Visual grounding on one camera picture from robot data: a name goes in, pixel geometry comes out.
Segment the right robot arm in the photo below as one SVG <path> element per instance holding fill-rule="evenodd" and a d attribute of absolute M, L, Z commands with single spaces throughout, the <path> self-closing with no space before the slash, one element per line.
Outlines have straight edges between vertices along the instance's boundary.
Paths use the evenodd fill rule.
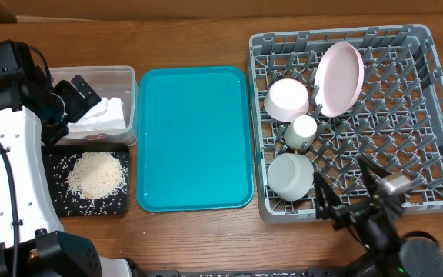
<path fill-rule="evenodd" d="M 324 177 L 313 175 L 317 219 L 331 219 L 334 230 L 347 229 L 365 254 L 344 267 L 308 269 L 309 276 L 443 276 L 438 240 L 423 231 L 400 236 L 395 220 L 403 214 L 412 180 L 391 173 L 365 156 L 358 158 L 368 197 L 345 205 Z"/>

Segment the pink small plate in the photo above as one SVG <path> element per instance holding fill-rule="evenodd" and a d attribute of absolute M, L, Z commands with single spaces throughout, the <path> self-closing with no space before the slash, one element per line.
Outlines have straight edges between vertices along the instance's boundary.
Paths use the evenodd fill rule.
<path fill-rule="evenodd" d="M 264 107 L 273 119 L 293 122 L 308 112 L 308 91 L 300 81 L 283 78 L 269 88 L 264 99 Z"/>

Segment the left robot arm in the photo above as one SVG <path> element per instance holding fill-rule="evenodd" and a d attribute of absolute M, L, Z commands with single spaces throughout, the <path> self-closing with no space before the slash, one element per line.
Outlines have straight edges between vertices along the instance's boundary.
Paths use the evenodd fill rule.
<path fill-rule="evenodd" d="M 130 259 L 101 257 L 64 231 L 48 190 L 42 145 L 67 135 L 99 97 L 77 75 L 0 74 L 0 276 L 140 276 Z"/>

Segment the white paper cup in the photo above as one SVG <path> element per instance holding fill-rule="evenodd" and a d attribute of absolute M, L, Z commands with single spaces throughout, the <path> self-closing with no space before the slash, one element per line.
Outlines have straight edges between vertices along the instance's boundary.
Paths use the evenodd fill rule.
<path fill-rule="evenodd" d="M 285 143 L 292 149 L 299 150 L 303 145 L 310 146 L 317 132 L 317 122 L 309 115 L 297 117 L 285 130 Z"/>

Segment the red snack wrapper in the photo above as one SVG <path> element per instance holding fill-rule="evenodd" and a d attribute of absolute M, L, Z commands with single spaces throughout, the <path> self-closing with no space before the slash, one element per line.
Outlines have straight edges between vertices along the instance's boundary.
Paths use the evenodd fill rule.
<path fill-rule="evenodd" d="M 85 140 L 95 141 L 95 140 L 103 140 L 108 136 L 104 133 L 96 134 L 96 135 L 88 135 L 85 137 Z"/>

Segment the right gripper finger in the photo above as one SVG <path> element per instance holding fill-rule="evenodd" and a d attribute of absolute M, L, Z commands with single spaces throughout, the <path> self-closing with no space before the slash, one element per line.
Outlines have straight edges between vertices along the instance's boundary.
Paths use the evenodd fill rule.
<path fill-rule="evenodd" d="M 379 177 L 382 177 L 383 168 L 375 164 L 371 159 L 363 155 L 357 157 L 357 162 L 361 169 L 363 183 L 366 189 L 368 190 L 368 194 L 374 195 L 377 188 L 377 183 L 372 177 L 370 171 L 377 174 Z"/>
<path fill-rule="evenodd" d="M 334 207 L 342 204 L 341 199 L 319 172 L 315 172 L 313 177 L 316 215 L 333 215 Z"/>

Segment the grey bowl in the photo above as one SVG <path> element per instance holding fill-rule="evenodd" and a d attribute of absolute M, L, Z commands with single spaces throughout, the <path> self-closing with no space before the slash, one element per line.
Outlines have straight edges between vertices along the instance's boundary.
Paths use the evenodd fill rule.
<path fill-rule="evenodd" d="M 278 155 L 268 167 L 269 188 L 285 201 L 296 201 L 308 194 L 314 181 L 314 167 L 304 155 Z"/>

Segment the white napkin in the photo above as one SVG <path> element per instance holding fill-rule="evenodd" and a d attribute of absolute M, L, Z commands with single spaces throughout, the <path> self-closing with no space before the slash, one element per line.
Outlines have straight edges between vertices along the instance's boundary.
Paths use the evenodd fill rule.
<path fill-rule="evenodd" d="M 69 123 L 70 132 L 109 131 L 126 128 L 120 98 L 101 98 L 78 122 Z"/>

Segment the pink large plate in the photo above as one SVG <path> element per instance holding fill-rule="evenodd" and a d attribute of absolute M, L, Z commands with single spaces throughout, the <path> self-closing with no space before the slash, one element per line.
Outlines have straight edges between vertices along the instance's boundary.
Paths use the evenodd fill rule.
<path fill-rule="evenodd" d="M 348 42 L 332 45 L 315 75 L 315 102 L 321 105 L 321 114 L 334 118 L 348 111 L 357 101 L 364 77 L 364 62 L 358 50 Z"/>

